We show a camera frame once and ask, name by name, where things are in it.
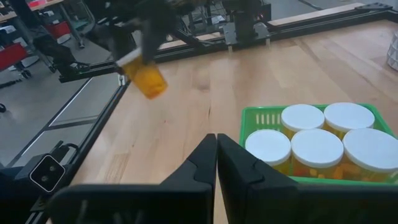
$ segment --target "green plastic basket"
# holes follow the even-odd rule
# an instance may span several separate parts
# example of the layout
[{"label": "green plastic basket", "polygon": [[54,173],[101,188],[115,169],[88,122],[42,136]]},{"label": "green plastic basket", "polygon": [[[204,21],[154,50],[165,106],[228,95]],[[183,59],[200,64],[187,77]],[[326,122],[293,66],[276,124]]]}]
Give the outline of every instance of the green plastic basket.
[{"label": "green plastic basket", "polygon": [[[366,107],[374,114],[376,120],[374,122],[374,129],[378,129],[380,131],[384,131],[391,136],[394,136],[394,133],[391,131],[390,127],[383,120],[382,116],[378,112],[378,110],[369,104],[360,103],[360,105]],[[320,110],[324,110],[328,105],[313,105]],[[242,112],[242,123],[241,123],[241,134],[239,137],[239,144],[244,147],[244,143],[246,142],[246,138],[248,136],[260,129],[274,129],[277,131],[282,131],[282,123],[280,121],[280,114],[282,111],[288,106],[265,106],[265,107],[248,107],[243,109]],[[398,174],[393,174],[389,179],[386,180],[385,183],[377,183],[377,182],[364,182],[364,181],[353,181],[353,180],[334,180],[334,179],[317,179],[317,178],[309,178],[309,177],[291,177],[297,182],[303,184],[345,184],[345,185],[353,185],[353,184],[394,184],[398,180]]]}]

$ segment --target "concrete floor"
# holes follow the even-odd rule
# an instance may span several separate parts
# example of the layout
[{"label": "concrete floor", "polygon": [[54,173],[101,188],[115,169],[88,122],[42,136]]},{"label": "concrete floor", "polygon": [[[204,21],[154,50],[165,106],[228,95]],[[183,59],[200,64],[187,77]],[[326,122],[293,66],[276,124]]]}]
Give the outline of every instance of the concrete floor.
[{"label": "concrete floor", "polygon": [[[316,11],[297,0],[267,0],[272,4],[272,18],[296,16]],[[377,0],[307,0],[321,8],[330,8],[351,4],[353,2],[370,3]],[[378,0],[396,6],[398,0]],[[86,41],[86,48],[76,49],[74,40],[66,43],[72,49],[77,60],[94,63],[106,60],[110,53],[95,44]],[[29,67],[33,74],[30,80],[0,90],[0,103],[7,106],[8,111],[0,114],[0,163],[9,164],[20,154],[27,143],[58,110],[73,96],[86,80],[61,84],[58,72],[52,74],[42,63],[37,62]],[[15,72],[0,72],[0,83],[12,80]],[[95,119],[117,89],[116,74],[96,77],[84,87],[79,95],[62,111],[52,125],[74,121]],[[44,132],[30,147],[27,148],[13,166],[23,166],[32,156],[49,152],[59,141],[79,144],[92,124],[71,128],[56,129]]]}]

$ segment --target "wooden table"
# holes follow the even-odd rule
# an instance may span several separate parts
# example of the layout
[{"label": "wooden table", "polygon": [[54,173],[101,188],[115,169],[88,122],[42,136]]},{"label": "wooden table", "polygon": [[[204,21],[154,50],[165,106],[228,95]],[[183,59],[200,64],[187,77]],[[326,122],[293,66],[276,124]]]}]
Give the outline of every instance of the wooden table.
[{"label": "wooden table", "polygon": [[[247,106],[371,103],[398,133],[398,73],[386,65],[397,29],[378,21],[160,64],[169,89],[147,100],[130,85],[72,184],[158,184],[206,133],[239,141]],[[219,183],[214,217],[227,223]]]}]

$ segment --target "white container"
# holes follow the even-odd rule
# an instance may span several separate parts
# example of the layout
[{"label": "white container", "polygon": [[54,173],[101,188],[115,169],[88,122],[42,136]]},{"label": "white container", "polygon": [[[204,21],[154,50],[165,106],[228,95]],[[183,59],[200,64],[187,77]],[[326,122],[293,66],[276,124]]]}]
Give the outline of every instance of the white container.
[{"label": "white container", "polygon": [[314,106],[299,104],[286,107],[281,114],[283,133],[292,139],[301,130],[322,128],[325,116]]},{"label": "white container", "polygon": [[383,182],[398,170],[398,140],[387,133],[371,128],[356,129],[346,134],[343,144],[349,159],[345,162],[360,168],[354,172],[343,170],[345,179]]},{"label": "white container", "polygon": [[245,148],[256,158],[288,175],[291,147],[284,134],[272,129],[255,131],[246,139]]},{"label": "white container", "polygon": [[387,64],[393,69],[398,70],[398,31],[392,37],[391,45],[387,53]]},{"label": "white container", "polygon": [[343,139],[353,129],[373,128],[374,115],[356,103],[333,103],[324,110],[325,129]]},{"label": "white container", "polygon": [[322,129],[299,131],[292,139],[293,175],[332,179],[343,157],[343,143]]}]

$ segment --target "white lid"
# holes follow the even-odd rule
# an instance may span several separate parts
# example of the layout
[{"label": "white lid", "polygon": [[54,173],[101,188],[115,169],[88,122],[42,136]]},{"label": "white lid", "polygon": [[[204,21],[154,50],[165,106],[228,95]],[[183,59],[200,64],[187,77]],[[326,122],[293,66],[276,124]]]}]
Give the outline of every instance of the white lid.
[{"label": "white lid", "polygon": [[325,122],[322,111],[311,105],[292,105],[282,111],[282,124],[292,131],[321,128]]},{"label": "white lid", "polygon": [[290,141],[286,135],[271,129],[255,131],[246,139],[245,148],[270,166],[285,162],[290,156]]},{"label": "white lid", "polygon": [[142,49],[140,47],[138,47],[135,50],[133,50],[132,52],[123,56],[118,61],[116,61],[116,64],[119,67],[122,67],[122,66],[126,65],[127,63],[132,62],[134,59],[138,58],[138,56],[140,56],[141,54],[142,54]]},{"label": "white lid", "polygon": [[339,163],[343,157],[343,143],[334,134],[311,129],[299,131],[292,138],[294,157],[304,165],[327,168]]},{"label": "white lid", "polygon": [[373,113],[355,103],[333,103],[325,108],[324,114],[329,126],[343,132],[371,128],[374,123]]},{"label": "white lid", "polygon": [[398,170],[398,140],[387,133],[356,129],[344,136],[343,144],[347,157],[364,169],[383,173]]}]

